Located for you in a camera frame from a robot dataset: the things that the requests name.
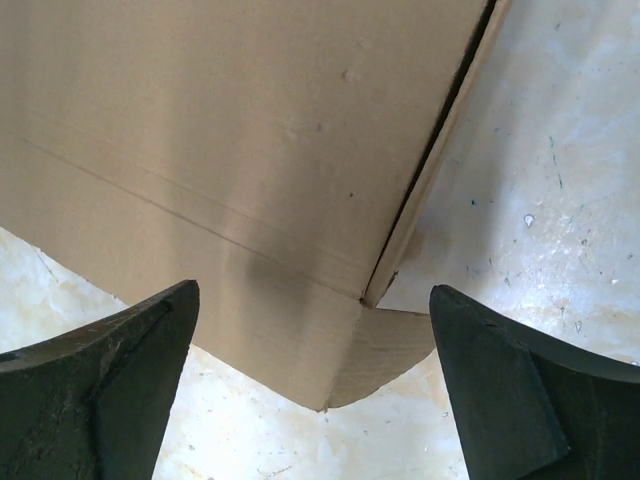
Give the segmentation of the cardboard box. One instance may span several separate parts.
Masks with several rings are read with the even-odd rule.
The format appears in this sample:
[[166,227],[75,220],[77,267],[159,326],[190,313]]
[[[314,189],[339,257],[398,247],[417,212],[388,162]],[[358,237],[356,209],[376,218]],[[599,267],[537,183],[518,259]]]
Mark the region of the cardboard box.
[[506,1],[5,1],[1,224],[315,411],[427,357],[379,302]]

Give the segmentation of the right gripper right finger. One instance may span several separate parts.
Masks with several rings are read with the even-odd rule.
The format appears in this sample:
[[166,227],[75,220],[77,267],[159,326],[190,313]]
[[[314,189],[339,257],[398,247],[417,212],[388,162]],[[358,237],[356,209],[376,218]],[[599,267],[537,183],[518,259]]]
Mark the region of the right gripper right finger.
[[472,479],[636,479],[639,369],[438,285],[429,308]]

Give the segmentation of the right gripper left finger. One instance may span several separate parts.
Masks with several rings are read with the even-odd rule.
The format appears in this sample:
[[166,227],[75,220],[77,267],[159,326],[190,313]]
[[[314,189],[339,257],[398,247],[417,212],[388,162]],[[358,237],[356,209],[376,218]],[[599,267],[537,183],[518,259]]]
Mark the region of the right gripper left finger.
[[2,478],[151,478],[199,306],[184,280],[2,354]]

